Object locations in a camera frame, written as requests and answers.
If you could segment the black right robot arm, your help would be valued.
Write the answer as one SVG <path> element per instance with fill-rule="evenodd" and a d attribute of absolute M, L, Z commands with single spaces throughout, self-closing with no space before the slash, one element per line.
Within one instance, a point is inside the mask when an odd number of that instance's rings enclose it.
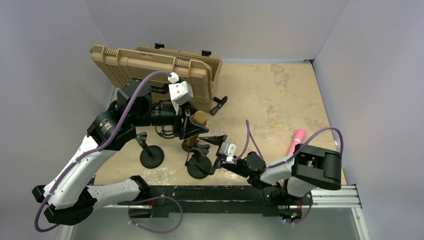
<path fill-rule="evenodd" d="M 236 145 L 226 141 L 225 135 L 201 137 L 201 140 L 219 147 L 210 175 L 215 169 L 224 168 L 246 178 L 257 189 L 276 186 L 284 180 L 286 186 L 280 196 L 288 204 L 316 188 L 340 190 L 342 187 L 342 154 L 337 151 L 300 143 L 294 153 L 266 164 L 254 151 L 236 158 Z"/>

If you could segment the black tripod shock mount stand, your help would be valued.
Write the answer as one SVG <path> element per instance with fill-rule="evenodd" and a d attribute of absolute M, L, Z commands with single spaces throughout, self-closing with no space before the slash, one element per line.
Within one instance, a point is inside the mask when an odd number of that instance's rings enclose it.
<path fill-rule="evenodd" d="M 178 126 L 175 124 L 155 125 L 155 133 L 163 139 L 174 139 L 179 137 Z"/>

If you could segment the gold microphone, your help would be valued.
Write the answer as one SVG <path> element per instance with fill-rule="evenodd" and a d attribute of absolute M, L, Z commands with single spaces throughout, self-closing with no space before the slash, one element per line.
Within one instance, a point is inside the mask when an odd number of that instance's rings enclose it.
<path fill-rule="evenodd" d="M 207 133 L 206 125 L 208 123 L 207 113 L 198 110 L 188 120 L 185 127 L 185 146 L 189 149 L 196 144 L 199 134 Z"/>

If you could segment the pink microphone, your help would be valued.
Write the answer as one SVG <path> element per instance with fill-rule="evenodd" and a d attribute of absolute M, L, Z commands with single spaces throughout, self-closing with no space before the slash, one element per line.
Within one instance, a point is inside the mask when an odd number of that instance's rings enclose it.
<path fill-rule="evenodd" d="M 298 144 L 301 144 L 304 140 L 306 131 L 302 128 L 299 128 L 294 134 L 293 134 L 293 139 L 292 139 L 292 143 L 287 151 L 287 155 L 293 154 L 295 151 L 295 147 Z"/>

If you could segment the black round base stand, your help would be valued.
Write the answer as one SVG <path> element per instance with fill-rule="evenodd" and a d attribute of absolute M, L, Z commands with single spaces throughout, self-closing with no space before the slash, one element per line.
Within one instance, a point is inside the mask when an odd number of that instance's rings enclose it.
<path fill-rule="evenodd" d="M 146 132 L 138 133 L 135 139 L 142 148 L 139 156 L 141 165 L 147 169 L 154 169 L 159 167 L 165 159 L 165 153 L 162 148 L 157 145 L 148 145 L 146 142 Z"/>

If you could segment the black round gold-mic stand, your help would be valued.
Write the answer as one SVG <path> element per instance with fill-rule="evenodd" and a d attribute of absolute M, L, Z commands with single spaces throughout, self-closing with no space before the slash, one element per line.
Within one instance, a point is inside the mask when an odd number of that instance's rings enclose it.
<path fill-rule="evenodd" d="M 201 144 L 197 140 L 193 147 L 187 146 L 187 140 L 181 144 L 182 149 L 187 152 L 185 166 L 188 174 L 194 179 L 204 179 L 210 175 L 212 168 L 211 160 L 208 158 L 209 144 Z"/>

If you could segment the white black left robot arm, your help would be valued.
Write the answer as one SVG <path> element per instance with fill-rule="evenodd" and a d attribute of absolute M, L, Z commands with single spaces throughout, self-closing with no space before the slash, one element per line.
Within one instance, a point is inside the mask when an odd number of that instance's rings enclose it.
<path fill-rule="evenodd" d="M 146 145 L 137 127 L 170 126 L 171 135 L 181 140 L 208 132 L 194 120 L 198 110 L 191 103 L 194 93 L 189 83 L 171 77 L 160 89 L 170 97 L 157 103 L 152 100 L 155 91 L 147 80 L 133 79 L 117 92 L 116 100 L 91 123 L 77 152 L 57 177 L 33 188 L 32 195 L 40 203 L 37 218 L 45 216 L 53 227 L 73 226 L 99 208 L 132 201 L 142 205 L 152 199 L 150 186 L 139 175 L 101 186 L 89 185 L 89 181 L 131 140 L 140 142 L 149 161 L 164 159 L 162 149 Z"/>

